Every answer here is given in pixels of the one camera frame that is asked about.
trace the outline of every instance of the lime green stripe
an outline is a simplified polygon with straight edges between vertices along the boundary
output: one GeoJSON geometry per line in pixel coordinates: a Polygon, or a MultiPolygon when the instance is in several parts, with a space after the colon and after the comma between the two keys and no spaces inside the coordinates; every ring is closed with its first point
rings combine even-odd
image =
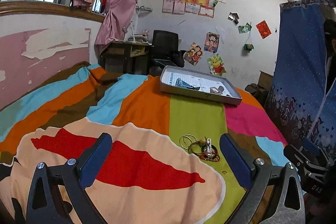
{"type": "Polygon", "coordinates": [[[223,104],[194,98],[172,95],[170,99],[169,137],[178,146],[181,136],[192,134],[196,139],[211,138],[219,152],[220,161],[205,161],[220,173],[226,183],[224,202],[219,210],[205,223],[223,224],[238,206],[245,190],[239,186],[229,165],[219,149],[219,138],[227,132],[223,104]]]}

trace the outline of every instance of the window sill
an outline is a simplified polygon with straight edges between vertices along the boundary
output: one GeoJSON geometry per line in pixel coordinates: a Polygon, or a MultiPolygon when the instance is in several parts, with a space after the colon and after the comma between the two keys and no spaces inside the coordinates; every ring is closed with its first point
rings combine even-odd
{"type": "Polygon", "coordinates": [[[104,16],[95,14],[93,12],[49,2],[34,0],[0,1],[0,16],[13,14],[58,15],[87,19],[97,22],[103,22],[105,18],[104,16]]]}

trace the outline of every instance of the light blue stripe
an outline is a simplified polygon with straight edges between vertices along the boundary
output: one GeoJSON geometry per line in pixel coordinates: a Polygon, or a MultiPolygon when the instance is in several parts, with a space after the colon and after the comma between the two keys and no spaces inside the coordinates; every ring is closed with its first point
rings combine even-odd
{"type": "Polygon", "coordinates": [[[284,146],[282,142],[269,140],[267,137],[255,137],[259,147],[270,157],[273,165],[285,166],[289,160],[284,156],[284,146]]]}
{"type": "Polygon", "coordinates": [[[120,112],[122,101],[147,80],[146,75],[122,75],[96,106],[91,106],[86,117],[101,124],[112,124],[120,112]]]}
{"type": "Polygon", "coordinates": [[[88,68],[88,69],[96,69],[96,68],[99,68],[99,67],[100,67],[100,65],[98,65],[98,64],[93,64],[93,65],[88,66],[87,68],[88,68]]]}
{"type": "Polygon", "coordinates": [[[0,112],[0,142],[2,142],[11,128],[25,119],[30,113],[38,110],[43,104],[57,98],[61,93],[75,85],[85,82],[89,78],[89,67],[80,68],[67,79],[45,85],[22,97],[0,112]]]}

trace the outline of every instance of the gray tray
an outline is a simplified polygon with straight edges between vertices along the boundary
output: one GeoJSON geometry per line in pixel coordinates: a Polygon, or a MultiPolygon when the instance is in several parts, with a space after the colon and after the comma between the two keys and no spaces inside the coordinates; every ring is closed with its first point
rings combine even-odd
{"type": "Polygon", "coordinates": [[[160,77],[160,89],[163,92],[201,98],[205,100],[217,101],[232,105],[239,105],[242,100],[242,97],[240,96],[238,91],[226,78],[217,75],[211,75],[209,73],[203,73],[199,71],[188,70],[174,66],[166,66],[163,69],[160,77]],[[195,85],[189,85],[188,83],[184,82],[180,77],[178,77],[180,80],[178,80],[177,82],[176,74],[174,75],[175,76],[174,80],[173,78],[170,78],[171,76],[173,76],[172,73],[173,74],[178,73],[181,74],[182,76],[187,75],[197,79],[202,79],[203,82],[204,80],[220,82],[222,85],[209,88],[209,92],[196,90],[198,87],[196,87],[195,85]]]}

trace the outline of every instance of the orange stripe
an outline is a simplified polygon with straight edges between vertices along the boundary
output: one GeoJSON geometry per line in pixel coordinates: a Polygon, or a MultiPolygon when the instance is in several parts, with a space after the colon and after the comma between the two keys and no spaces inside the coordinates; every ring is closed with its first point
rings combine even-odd
{"type": "Polygon", "coordinates": [[[238,90],[239,94],[241,95],[241,97],[243,98],[241,101],[245,104],[249,104],[251,106],[255,106],[257,108],[260,109],[264,109],[259,102],[257,101],[256,98],[254,98],[250,93],[248,93],[247,91],[241,90],[236,88],[236,90],[238,90]]]}
{"type": "Polygon", "coordinates": [[[106,74],[106,70],[104,70],[102,67],[90,69],[89,71],[96,80],[99,80],[104,74],[106,74]]]}
{"type": "Polygon", "coordinates": [[[123,126],[132,122],[137,127],[169,135],[169,119],[170,95],[160,92],[159,77],[149,75],[147,81],[123,100],[120,112],[112,124],[123,126]]]}
{"type": "Polygon", "coordinates": [[[57,114],[58,110],[74,105],[94,92],[95,87],[99,84],[93,75],[98,76],[101,72],[99,68],[90,70],[90,72],[92,75],[89,75],[89,78],[85,82],[66,90],[57,98],[46,102],[39,109],[30,113],[25,119],[17,122],[9,131],[5,140],[0,143],[0,151],[8,151],[15,155],[17,146],[24,135],[34,132],[37,128],[44,125],[51,117],[57,114]]]}

